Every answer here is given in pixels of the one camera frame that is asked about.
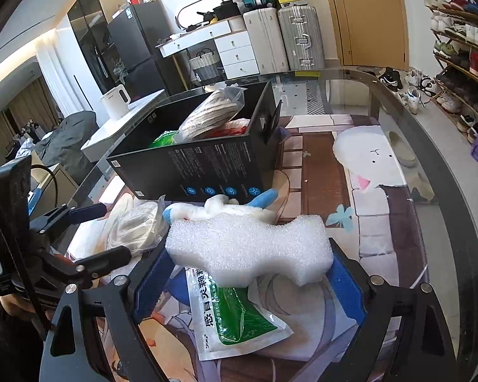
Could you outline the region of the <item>left hand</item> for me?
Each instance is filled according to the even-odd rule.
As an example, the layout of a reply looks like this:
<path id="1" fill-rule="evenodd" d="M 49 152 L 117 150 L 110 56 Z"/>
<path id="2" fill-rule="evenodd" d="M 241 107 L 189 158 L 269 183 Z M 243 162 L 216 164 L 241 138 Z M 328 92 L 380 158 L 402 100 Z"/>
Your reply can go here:
<path id="1" fill-rule="evenodd" d="M 19 317 L 23 320 L 30 320 L 36 317 L 32 304 L 22 297 L 14 294 L 0 296 L 0 304 L 8 315 Z"/>

